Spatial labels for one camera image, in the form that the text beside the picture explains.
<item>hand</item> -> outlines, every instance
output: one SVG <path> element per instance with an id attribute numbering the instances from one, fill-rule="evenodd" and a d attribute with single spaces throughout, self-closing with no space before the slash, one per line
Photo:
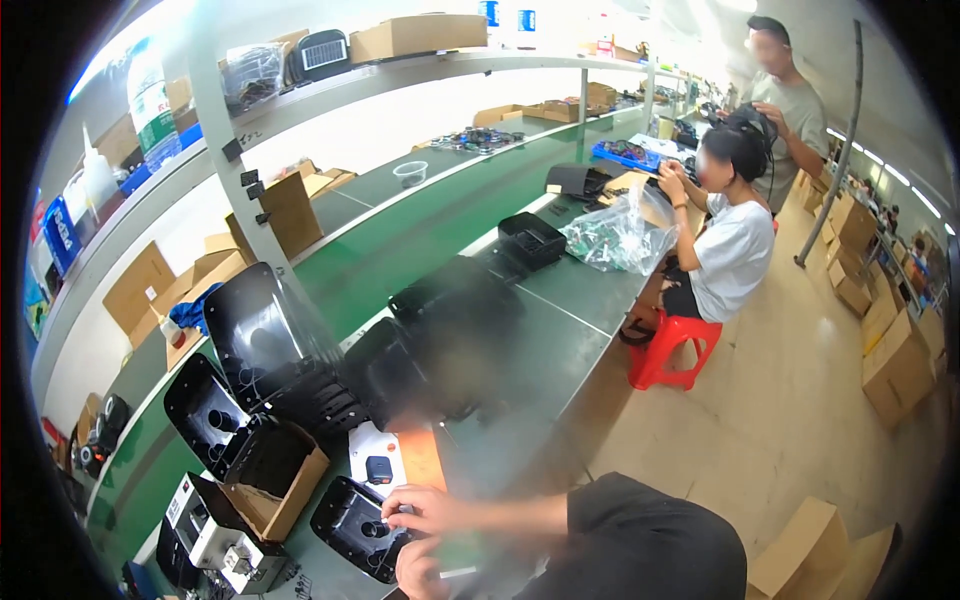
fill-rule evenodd
<path id="1" fill-rule="evenodd" d="M 440 538 L 414 540 L 400 548 L 396 557 L 396 582 L 410 600 L 447 600 L 450 583 L 440 579 L 440 561 L 427 556 L 440 545 Z"/>
<path id="2" fill-rule="evenodd" d="M 415 515 L 401 513 L 400 506 L 414 507 Z M 429 486 L 397 486 L 383 501 L 380 515 L 390 528 L 409 527 L 425 534 L 468 528 L 471 510 L 467 503 Z"/>
<path id="3" fill-rule="evenodd" d="M 790 134 L 790 128 L 786 126 L 786 121 L 783 120 L 783 112 L 773 106 L 768 105 L 765 102 L 754 102 L 754 108 L 756 111 L 773 121 L 774 125 L 777 126 L 777 133 L 782 138 L 786 138 Z"/>
<path id="4" fill-rule="evenodd" d="M 686 202 L 683 182 L 666 164 L 660 165 L 660 189 L 667 195 L 672 205 Z"/>

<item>floor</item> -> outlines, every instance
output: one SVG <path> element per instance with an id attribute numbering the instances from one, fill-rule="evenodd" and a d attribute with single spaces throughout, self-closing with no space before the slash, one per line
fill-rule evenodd
<path id="1" fill-rule="evenodd" d="M 855 540 L 898 521 L 909 535 L 946 447 L 948 402 L 923 402 L 890 434 L 860 389 L 859 320 L 830 287 L 818 238 L 793 262 L 813 217 L 791 198 L 766 279 L 693 390 L 626 384 L 624 348 L 604 358 L 590 394 L 626 396 L 590 462 L 726 518 L 749 558 L 808 495 L 839 507 Z"/>

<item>blue towel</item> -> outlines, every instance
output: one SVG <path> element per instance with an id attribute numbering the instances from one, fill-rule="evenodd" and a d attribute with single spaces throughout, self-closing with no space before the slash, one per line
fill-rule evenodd
<path id="1" fill-rule="evenodd" d="M 221 285 L 223 285 L 223 283 L 214 283 L 209 289 L 200 294 L 200 297 L 196 300 L 192 302 L 181 302 L 174 306 L 170 310 L 170 320 L 183 328 L 198 327 L 203 335 L 210 335 L 209 330 L 206 328 L 206 321 L 204 321 L 204 300 L 206 300 L 206 297 L 209 296 L 213 290 Z"/>

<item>plastic bag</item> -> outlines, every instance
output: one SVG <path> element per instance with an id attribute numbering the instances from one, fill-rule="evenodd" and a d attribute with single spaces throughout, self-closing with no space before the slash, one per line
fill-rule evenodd
<path id="1" fill-rule="evenodd" d="M 227 50 L 227 64 L 220 69 L 220 78 L 231 117 L 280 93 L 284 46 L 286 42 L 270 42 Z"/>
<path id="2" fill-rule="evenodd" d="M 600 271 L 648 276 L 677 243 L 674 212 L 645 186 L 631 188 L 610 208 L 577 217 L 560 229 L 566 251 Z"/>

